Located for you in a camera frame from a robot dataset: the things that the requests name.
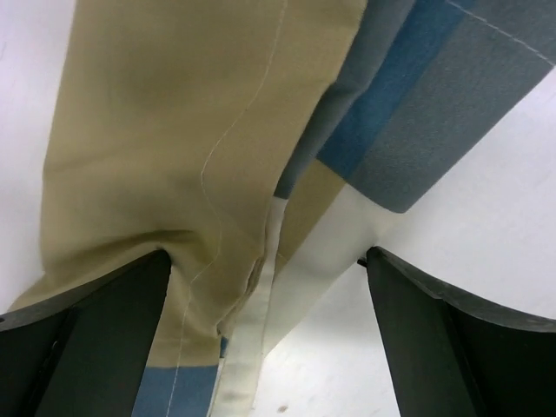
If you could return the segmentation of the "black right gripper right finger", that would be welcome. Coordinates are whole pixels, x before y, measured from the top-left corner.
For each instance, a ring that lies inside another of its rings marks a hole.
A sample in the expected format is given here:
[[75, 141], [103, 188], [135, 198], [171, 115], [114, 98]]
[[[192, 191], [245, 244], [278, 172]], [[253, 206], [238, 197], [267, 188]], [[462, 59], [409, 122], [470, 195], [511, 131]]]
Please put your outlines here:
[[400, 415], [553, 416], [555, 322], [441, 281], [383, 248], [361, 266]]

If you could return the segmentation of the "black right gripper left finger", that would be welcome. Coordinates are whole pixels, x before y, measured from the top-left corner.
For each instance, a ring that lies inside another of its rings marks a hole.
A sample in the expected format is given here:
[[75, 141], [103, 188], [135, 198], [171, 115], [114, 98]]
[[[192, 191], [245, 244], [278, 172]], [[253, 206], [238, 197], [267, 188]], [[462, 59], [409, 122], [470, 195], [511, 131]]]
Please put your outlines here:
[[1, 317], [3, 416], [132, 413], [167, 294], [157, 250]]

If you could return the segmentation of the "blue beige checked placemat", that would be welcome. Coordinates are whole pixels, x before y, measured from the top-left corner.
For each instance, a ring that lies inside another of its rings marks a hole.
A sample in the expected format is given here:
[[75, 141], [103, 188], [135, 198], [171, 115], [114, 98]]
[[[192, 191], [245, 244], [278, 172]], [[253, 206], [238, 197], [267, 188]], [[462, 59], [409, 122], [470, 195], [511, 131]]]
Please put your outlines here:
[[554, 2], [2, 2], [1, 308], [167, 251], [132, 415], [306, 393], [374, 246], [554, 317]]

